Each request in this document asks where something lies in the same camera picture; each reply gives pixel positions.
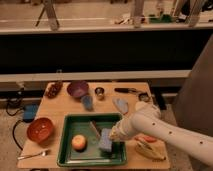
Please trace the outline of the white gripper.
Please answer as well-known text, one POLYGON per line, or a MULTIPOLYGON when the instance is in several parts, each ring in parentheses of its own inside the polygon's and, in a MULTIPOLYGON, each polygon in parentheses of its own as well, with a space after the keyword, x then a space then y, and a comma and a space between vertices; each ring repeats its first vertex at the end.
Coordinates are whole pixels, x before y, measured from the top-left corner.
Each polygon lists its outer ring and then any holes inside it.
POLYGON ((122 128, 121 122, 117 122, 111 129, 109 133, 109 138, 112 141, 126 141, 128 139, 127 134, 122 128))

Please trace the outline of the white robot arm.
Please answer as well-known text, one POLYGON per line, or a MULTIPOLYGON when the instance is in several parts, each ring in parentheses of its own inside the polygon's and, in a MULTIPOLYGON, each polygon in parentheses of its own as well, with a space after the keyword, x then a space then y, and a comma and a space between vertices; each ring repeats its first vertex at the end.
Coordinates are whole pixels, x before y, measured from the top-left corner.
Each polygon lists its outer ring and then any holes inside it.
POLYGON ((136 111, 124 116, 111 129, 109 138, 126 141, 139 133, 161 139, 183 150, 199 161, 213 167, 213 137, 173 126, 161 120, 159 108, 143 101, 136 111))

